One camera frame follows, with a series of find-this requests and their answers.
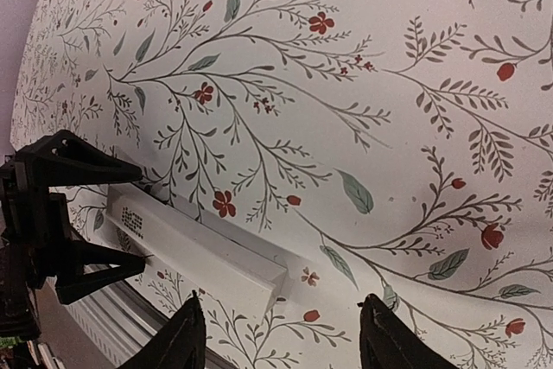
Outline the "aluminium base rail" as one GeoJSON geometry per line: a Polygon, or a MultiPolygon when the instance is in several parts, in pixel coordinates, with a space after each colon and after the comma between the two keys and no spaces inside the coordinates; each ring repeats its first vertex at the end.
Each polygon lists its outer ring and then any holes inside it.
{"type": "Polygon", "coordinates": [[[138,353],[168,322],[127,282],[100,289],[66,306],[66,311],[115,367],[138,353]]]}

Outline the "floral patterned table mat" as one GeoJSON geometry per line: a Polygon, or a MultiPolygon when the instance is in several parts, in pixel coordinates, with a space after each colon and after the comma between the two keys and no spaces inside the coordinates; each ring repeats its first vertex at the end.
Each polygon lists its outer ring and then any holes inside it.
{"type": "Polygon", "coordinates": [[[552,365],[552,0],[38,0],[16,148],[70,130],[289,252],[259,320],[68,188],[85,239],[145,251],[172,315],[193,290],[233,368],[357,368],[379,296],[456,368],[552,365]]]}

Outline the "white air conditioner remote control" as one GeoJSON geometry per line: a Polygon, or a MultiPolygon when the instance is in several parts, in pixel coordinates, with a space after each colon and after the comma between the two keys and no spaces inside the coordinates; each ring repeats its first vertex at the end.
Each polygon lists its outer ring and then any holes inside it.
{"type": "Polygon", "coordinates": [[[131,184],[110,185],[107,218],[150,255],[228,308],[261,319],[289,298],[289,252],[183,199],[161,203],[131,184]]]}

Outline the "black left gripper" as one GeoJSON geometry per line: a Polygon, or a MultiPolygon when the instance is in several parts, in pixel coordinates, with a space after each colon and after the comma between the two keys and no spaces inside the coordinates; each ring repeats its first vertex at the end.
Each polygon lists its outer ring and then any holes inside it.
{"type": "Polygon", "coordinates": [[[73,240],[67,198],[49,187],[139,181],[142,169],[109,156],[69,130],[44,136],[1,167],[2,237],[18,257],[25,282],[41,288],[55,278],[61,304],[141,274],[142,256],[73,240]]]}

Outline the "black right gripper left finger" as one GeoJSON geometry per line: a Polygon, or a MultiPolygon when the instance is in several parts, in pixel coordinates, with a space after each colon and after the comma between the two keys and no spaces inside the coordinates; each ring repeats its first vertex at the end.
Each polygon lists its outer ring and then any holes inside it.
{"type": "Polygon", "coordinates": [[[207,329],[195,290],[156,335],[119,369],[203,369],[207,329]]]}

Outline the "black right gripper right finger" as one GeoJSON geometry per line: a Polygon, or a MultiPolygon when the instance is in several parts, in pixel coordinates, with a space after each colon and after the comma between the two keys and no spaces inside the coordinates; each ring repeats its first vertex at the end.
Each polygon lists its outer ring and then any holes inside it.
{"type": "Polygon", "coordinates": [[[359,306],[359,351],[363,369],[455,368],[423,343],[375,294],[369,294],[359,306]]]}

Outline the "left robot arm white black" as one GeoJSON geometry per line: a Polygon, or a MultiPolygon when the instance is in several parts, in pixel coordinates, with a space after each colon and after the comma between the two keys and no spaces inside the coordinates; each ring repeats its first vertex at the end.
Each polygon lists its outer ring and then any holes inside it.
{"type": "Polygon", "coordinates": [[[77,236],[67,197],[52,187],[120,184],[142,170],[96,149],[69,130],[44,136],[1,167],[1,335],[35,340],[41,334],[31,296],[55,278],[59,302],[69,305],[107,285],[142,273],[141,256],[77,236]]]}

